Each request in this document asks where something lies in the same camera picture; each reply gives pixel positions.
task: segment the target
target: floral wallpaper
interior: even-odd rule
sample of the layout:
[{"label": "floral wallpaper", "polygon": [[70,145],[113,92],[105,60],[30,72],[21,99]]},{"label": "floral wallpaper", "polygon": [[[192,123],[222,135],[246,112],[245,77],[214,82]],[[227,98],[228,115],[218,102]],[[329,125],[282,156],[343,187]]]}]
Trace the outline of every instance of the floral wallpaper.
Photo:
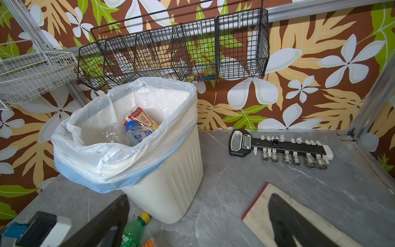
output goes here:
[{"label": "floral wallpaper", "polygon": [[[25,5],[52,46],[62,49],[93,41],[88,32],[93,26],[192,2],[197,0],[26,0]],[[264,7],[291,2],[264,1]],[[260,1],[213,0],[111,25],[101,29],[98,37],[259,6]],[[0,29],[7,34],[0,37],[1,43],[27,38],[4,5],[0,17]],[[249,32],[251,42],[256,31]],[[200,130],[347,129],[395,49],[394,2],[270,23],[269,42],[271,55],[263,77],[194,82],[199,92]],[[27,42],[0,46],[0,57],[33,49]],[[79,87],[88,99],[106,93],[83,84]],[[0,224],[11,220],[58,174],[50,136],[60,120],[77,108],[67,91],[59,88],[13,111],[1,112]],[[380,138],[374,155],[386,167],[395,160],[390,152],[393,113],[390,101],[370,130]]]}]

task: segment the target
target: wire mesh basket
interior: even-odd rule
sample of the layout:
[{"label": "wire mesh basket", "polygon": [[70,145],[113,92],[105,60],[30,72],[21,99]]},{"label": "wire mesh basket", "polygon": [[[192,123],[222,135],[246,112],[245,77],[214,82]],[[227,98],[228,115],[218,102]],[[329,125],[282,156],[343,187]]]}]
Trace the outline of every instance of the wire mesh basket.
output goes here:
[{"label": "wire mesh basket", "polygon": [[256,8],[85,45],[78,79],[95,90],[142,76],[239,79],[263,76],[268,60],[268,13]]},{"label": "wire mesh basket", "polygon": [[0,59],[0,110],[10,110],[75,78],[71,52],[33,52]]}]

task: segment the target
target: blue bottle cap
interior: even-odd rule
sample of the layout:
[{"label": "blue bottle cap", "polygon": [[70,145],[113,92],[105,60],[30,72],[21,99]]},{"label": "blue bottle cap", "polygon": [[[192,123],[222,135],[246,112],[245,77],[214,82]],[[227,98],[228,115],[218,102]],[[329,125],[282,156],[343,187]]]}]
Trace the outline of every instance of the blue bottle cap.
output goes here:
[{"label": "blue bottle cap", "polygon": [[125,129],[128,131],[133,126],[141,126],[141,125],[136,120],[132,120],[132,121],[126,123]]}]

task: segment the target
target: gray marble countertop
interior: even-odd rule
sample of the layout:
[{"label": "gray marble countertop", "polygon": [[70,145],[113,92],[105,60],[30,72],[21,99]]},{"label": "gray marble countertop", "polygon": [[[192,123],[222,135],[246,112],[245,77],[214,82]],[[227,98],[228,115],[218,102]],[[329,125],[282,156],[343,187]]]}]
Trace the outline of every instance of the gray marble countertop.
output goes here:
[{"label": "gray marble countertop", "polygon": [[[155,237],[162,247],[264,246],[241,216],[270,182],[361,245],[395,246],[394,197],[369,168],[352,156],[339,136],[330,131],[284,133],[287,139],[300,136],[329,145],[335,154],[329,169],[310,170],[304,161],[300,167],[287,166],[282,157],[277,164],[263,162],[259,152],[244,158],[230,156],[230,132],[200,132],[204,175],[191,206],[174,224],[152,219],[143,240]],[[261,133],[252,135],[259,138]],[[25,223],[38,210],[65,216],[73,224],[66,236],[69,238],[121,194],[99,194],[60,175],[15,221]],[[129,203],[128,221],[132,221],[141,209],[131,200]]]}]

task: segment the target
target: white trash can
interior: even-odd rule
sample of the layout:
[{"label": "white trash can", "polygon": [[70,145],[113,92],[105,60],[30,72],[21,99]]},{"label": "white trash can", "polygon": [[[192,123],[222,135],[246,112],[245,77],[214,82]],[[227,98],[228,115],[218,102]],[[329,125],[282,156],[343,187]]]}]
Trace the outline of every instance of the white trash can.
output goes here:
[{"label": "white trash can", "polygon": [[184,216],[202,178],[203,165],[196,126],[161,168],[122,191],[149,215],[172,224]]},{"label": "white trash can", "polygon": [[[100,133],[140,106],[160,126],[129,147]],[[52,135],[57,169],[96,192],[122,189],[142,210],[167,223],[180,220],[203,177],[192,83],[142,77],[115,87],[63,120]]]}]

